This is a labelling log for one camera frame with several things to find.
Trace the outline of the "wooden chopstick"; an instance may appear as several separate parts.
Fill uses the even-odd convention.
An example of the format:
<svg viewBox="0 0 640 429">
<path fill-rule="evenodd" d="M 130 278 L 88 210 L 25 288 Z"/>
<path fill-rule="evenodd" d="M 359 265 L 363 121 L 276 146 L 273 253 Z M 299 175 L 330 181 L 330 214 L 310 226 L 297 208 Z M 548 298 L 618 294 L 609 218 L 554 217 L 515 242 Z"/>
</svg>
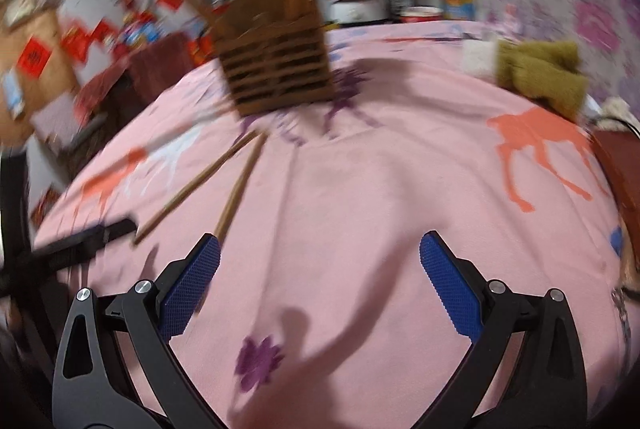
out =
<svg viewBox="0 0 640 429">
<path fill-rule="evenodd" d="M 163 207 L 161 207 L 160 210 L 158 210 L 152 218 L 143 225 L 143 227 L 140 227 L 140 229 L 137 230 L 137 234 L 134 235 L 132 245 L 140 245 L 143 239 L 147 238 L 160 225 L 160 223 L 162 223 L 164 219 L 171 214 L 171 212 L 176 210 L 183 201 L 186 201 L 186 198 L 191 196 L 197 189 L 204 185 L 227 161 L 234 157 L 245 146 L 250 144 L 251 141 L 254 141 L 256 137 L 258 137 L 257 131 L 248 132 L 241 137 L 240 141 L 233 144 L 216 160 L 209 163 L 209 165 L 197 176 L 194 176 L 194 178 L 192 178 L 188 184 L 183 186 L 175 196 L 172 196 L 166 204 L 164 204 Z"/>
<path fill-rule="evenodd" d="M 224 245 L 224 242 L 227 239 L 231 224 L 236 215 L 236 212 L 238 212 L 239 210 L 244 193 L 246 191 L 248 181 L 250 181 L 250 176 L 252 175 L 256 164 L 258 163 L 260 155 L 262 155 L 262 150 L 264 149 L 264 146 L 267 142 L 267 138 L 267 132 L 262 132 L 258 135 L 255 145 L 252 148 L 252 151 L 250 152 L 246 163 L 244 164 L 242 172 L 239 178 L 236 179 L 234 186 L 232 187 L 232 191 L 229 195 L 226 205 L 224 206 L 224 210 L 222 210 L 215 230 L 215 236 L 217 237 L 219 245 L 221 246 Z"/>
</svg>

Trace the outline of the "wooden chair with cushion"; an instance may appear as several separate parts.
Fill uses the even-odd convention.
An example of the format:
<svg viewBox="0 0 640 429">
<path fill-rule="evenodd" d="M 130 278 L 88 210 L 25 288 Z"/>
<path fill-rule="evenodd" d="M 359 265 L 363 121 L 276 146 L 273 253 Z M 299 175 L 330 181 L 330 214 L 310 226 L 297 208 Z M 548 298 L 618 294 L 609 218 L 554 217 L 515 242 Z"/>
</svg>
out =
<svg viewBox="0 0 640 429">
<path fill-rule="evenodd" d="M 29 119 L 38 141 L 66 168 L 85 166 L 108 137 L 107 115 L 78 118 L 75 97 L 65 92 Z"/>
</svg>

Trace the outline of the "pink animal print tablecloth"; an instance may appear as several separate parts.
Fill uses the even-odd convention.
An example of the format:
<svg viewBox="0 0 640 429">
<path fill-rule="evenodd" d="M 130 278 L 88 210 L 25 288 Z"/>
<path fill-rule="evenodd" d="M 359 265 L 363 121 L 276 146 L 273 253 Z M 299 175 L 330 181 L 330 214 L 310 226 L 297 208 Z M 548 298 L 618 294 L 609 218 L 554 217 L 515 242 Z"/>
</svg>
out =
<svg viewBox="0 0 640 429">
<path fill-rule="evenodd" d="M 233 428 L 408 428 L 456 369 L 423 271 L 428 231 L 517 293 L 564 291 L 588 405 L 638 352 L 612 293 L 618 212 L 587 134 L 463 74 L 462 27 L 335 31 L 332 103 L 241 119 L 215 63 L 187 74 L 81 172 L 40 243 L 151 220 L 238 138 L 267 142 L 200 311 L 172 349 Z"/>
</svg>

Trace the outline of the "brown leather case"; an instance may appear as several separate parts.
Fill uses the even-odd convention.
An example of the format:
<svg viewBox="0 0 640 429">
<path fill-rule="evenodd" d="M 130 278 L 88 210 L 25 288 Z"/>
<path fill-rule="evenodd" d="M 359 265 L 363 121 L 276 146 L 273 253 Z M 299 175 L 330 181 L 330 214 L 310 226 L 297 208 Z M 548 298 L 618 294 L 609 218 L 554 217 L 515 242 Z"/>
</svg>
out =
<svg viewBox="0 0 640 429">
<path fill-rule="evenodd" d="M 620 287 L 639 293 L 639 139 L 632 132 L 591 133 L 594 155 L 611 187 L 622 220 Z"/>
</svg>

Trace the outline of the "wooden slatted utensil holder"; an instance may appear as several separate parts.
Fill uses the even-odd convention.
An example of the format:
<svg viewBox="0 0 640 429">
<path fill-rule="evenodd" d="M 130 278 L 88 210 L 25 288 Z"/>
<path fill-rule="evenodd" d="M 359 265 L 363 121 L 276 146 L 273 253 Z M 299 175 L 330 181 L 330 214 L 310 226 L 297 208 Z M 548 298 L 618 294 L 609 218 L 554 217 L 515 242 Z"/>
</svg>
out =
<svg viewBox="0 0 640 429">
<path fill-rule="evenodd" d="M 232 0 L 214 20 L 217 58 L 235 111 L 242 117 L 333 100 L 336 86 L 316 0 Z"/>
</svg>

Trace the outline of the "olive green plush towel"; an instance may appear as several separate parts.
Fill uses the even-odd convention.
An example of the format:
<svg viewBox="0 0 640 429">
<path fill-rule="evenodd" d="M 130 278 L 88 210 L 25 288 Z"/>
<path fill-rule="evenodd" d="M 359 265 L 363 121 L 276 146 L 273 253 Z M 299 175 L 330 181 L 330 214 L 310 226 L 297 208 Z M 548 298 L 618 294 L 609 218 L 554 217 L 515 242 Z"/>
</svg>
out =
<svg viewBox="0 0 640 429">
<path fill-rule="evenodd" d="M 587 97 L 588 79 L 580 72 L 574 41 L 465 40 L 461 69 L 572 121 Z"/>
</svg>

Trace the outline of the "red white bowl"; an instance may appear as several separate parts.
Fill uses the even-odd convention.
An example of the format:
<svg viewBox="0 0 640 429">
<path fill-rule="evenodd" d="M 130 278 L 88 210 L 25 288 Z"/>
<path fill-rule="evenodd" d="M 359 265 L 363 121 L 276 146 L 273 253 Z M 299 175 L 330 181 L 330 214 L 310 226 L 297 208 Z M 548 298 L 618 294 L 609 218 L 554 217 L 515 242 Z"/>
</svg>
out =
<svg viewBox="0 0 640 429">
<path fill-rule="evenodd" d="M 434 6 L 413 6 L 407 7 L 400 13 L 400 21 L 404 24 L 415 24 L 416 22 L 438 22 L 444 18 L 444 13 Z"/>
</svg>

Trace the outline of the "white electric cooker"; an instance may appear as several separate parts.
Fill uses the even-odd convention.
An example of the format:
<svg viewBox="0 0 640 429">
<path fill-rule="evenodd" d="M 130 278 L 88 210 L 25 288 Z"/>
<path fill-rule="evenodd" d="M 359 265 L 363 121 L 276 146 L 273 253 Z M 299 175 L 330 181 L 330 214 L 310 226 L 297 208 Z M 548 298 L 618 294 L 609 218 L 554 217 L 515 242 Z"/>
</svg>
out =
<svg viewBox="0 0 640 429">
<path fill-rule="evenodd" d="M 329 0 L 329 18 L 340 27 L 359 27 L 386 22 L 386 0 Z"/>
</svg>

